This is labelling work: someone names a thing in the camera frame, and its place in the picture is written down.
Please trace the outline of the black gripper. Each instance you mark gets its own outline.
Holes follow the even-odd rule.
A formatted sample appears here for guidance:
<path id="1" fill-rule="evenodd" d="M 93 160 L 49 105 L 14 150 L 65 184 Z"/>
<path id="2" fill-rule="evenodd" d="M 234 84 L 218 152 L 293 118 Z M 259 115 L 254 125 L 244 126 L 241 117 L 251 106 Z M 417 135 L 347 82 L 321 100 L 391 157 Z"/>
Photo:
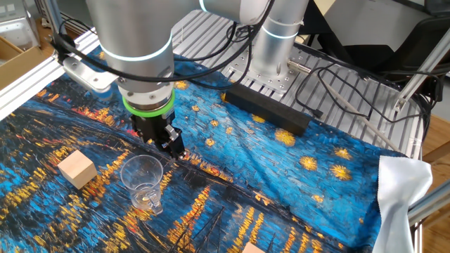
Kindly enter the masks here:
<path id="1" fill-rule="evenodd" d="M 133 135 L 139 137 L 144 143 L 149 140 L 162 143 L 162 150 L 176 160 L 182 160 L 186 155 L 182 130 L 173 127 L 175 118 L 173 110 L 155 117 L 142 117 L 132 115 Z"/>

